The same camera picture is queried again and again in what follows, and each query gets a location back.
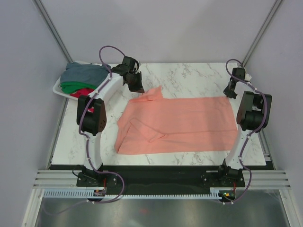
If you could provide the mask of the salmon pink t shirt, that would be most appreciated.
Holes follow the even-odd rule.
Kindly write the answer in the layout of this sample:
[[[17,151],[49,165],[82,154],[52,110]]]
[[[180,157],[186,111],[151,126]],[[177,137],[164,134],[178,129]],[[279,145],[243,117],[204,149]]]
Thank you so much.
[[[225,151],[237,137],[228,98],[168,99],[161,87],[129,100],[117,125],[121,155]]]

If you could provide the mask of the white plastic laundry basket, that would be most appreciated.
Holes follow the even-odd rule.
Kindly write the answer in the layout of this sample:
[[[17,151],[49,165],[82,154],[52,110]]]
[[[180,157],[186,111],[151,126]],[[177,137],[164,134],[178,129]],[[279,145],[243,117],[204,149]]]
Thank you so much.
[[[112,95],[122,86],[123,77],[119,74],[112,73],[112,76],[108,75],[104,82],[102,82],[93,92],[89,93],[89,96],[92,97],[101,88],[96,98],[101,98],[105,103],[107,103]],[[60,86],[60,78],[58,78],[55,82],[55,85],[53,86],[53,92],[71,100],[78,100],[77,97],[73,97],[70,94],[64,93],[62,91]]]

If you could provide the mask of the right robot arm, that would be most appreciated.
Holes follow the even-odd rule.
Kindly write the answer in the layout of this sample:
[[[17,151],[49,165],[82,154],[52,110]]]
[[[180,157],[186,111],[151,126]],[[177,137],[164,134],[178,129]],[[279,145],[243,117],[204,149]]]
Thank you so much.
[[[228,186],[241,178],[244,160],[254,137],[268,125],[272,96],[253,88],[243,67],[232,69],[230,81],[223,93],[228,98],[241,98],[236,115],[238,134],[234,145],[219,166],[217,181]]]

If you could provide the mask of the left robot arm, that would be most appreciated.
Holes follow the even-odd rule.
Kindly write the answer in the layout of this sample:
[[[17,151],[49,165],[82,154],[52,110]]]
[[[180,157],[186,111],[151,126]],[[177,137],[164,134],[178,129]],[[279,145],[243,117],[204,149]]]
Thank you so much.
[[[107,124],[106,104],[123,85],[127,85],[130,92],[144,93],[139,67],[140,64],[136,59],[125,56],[121,64],[109,69],[105,81],[93,92],[78,98],[76,122],[79,126],[79,134],[85,139],[84,166],[90,170],[87,180],[93,186],[99,186],[104,181],[104,175],[100,172],[103,164],[100,138]]]

